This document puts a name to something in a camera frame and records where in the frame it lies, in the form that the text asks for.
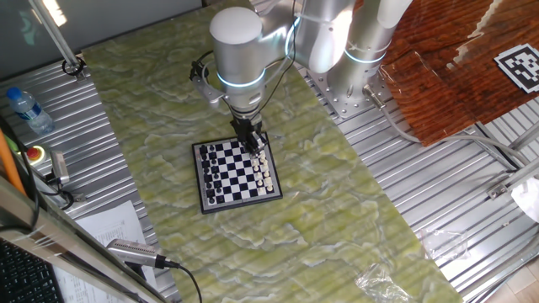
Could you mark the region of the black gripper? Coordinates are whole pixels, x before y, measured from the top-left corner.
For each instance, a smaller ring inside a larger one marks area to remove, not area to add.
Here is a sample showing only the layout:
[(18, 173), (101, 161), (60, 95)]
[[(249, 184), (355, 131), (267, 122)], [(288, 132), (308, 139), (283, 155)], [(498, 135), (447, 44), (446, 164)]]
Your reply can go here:
[(261, 135), (262, 117), (255, 115), (250, 119), (240, 119), (236, 116), (231, 121), (237, 138), (245, 141), (244, 145), (250, 154), (257, 154), (265, 148), (265, 138)]

